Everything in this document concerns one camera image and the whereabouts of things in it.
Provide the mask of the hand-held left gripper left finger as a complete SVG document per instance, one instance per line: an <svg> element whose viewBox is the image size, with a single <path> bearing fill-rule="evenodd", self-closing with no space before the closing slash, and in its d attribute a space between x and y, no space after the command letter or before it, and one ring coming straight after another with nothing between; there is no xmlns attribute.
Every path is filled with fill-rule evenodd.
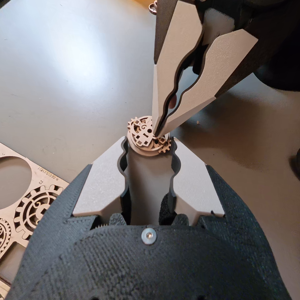
<svg viewBox="0 0 300 300"><path fill-rule="evenodd" d="M89 175L73 210L74 216L129 216L127 137L121 137L92 164Z"/></svg>

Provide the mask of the wooden sheet with round holes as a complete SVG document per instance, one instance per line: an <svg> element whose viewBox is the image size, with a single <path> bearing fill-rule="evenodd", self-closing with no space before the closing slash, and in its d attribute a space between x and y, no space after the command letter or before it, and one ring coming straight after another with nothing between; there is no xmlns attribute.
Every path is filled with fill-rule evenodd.
<svg viewBox="0 0 300 300"><path fill-rule="evenodd" d="M31 182L24 195L0 213L0 258L17 243L27 247L39 221L68 182L1 143L1 158L17 157L30 166Z"/></svg>

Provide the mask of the round wooden gear assembly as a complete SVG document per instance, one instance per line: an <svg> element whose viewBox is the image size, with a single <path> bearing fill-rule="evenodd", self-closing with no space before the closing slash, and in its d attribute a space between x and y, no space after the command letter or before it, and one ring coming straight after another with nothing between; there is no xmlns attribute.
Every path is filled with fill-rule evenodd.
<svg viewBox="0 0 300 300"><path fill-rule="evenodd" d="M128 138L128 143L130 145L130 147L135 151L137 152L138 154L140 155L143 155L143 156L156 156L160 153L165 153L166 151L170 150L171 148L171 138L170 138L170 134L168 134L169 136L169 139L167 140L167 142L160 148L148 148L148 147L138 147L136 146L136 144L133 142L132 140L132 132L133 132L133 122L136 121L136 120L143 120L143 119L152 119L152 116L143 116L143 117L140 117L140 118L132 118L129 122L128 122L128 133L127 133L127 138Z"/></svg>

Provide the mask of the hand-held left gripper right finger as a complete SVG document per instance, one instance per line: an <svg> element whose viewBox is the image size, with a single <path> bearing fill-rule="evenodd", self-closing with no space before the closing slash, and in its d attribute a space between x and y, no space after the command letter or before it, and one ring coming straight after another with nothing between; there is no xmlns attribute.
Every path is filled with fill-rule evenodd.
<svg viewBox="0 0 300 300"><path fill-rule="evenodd" d="M188 218L224 216L224 210L208 173L206 164L181 141L171 142L174 175L170 180L168 206L171 212Z"/></svg>

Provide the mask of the person's right forearm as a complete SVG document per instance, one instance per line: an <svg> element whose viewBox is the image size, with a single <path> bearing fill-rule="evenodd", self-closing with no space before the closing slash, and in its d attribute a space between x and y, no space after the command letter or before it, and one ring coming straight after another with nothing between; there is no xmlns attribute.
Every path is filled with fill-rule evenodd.
<svg viewBox="0 0 300 300"><path fill-rule="evenodd" d="M300 91L300 23L272 58L260 66L254 75L269 87Z"/></svg>

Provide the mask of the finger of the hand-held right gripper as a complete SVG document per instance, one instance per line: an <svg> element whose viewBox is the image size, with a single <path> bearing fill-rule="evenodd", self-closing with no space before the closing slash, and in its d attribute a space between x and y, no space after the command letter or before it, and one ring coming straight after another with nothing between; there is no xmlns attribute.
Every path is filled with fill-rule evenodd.
<svg viewBox="0 0 300 300"><path fill-rule="evenodd" d="M243 29L217 37L206 53L201 76L181 95L178 108L166 118L158 136L174 130L214 101L216 93L257 41Z"/></svg>
<svg viewBox="0 0 300 300"><path fill-rule="evenodd" d="M154 65L152 126L156 137L170 132L170 129L164 129L168 103L178 90L183 64L198 46L201 33L202 23L196 6L177 1L157 63Z"/></svg>

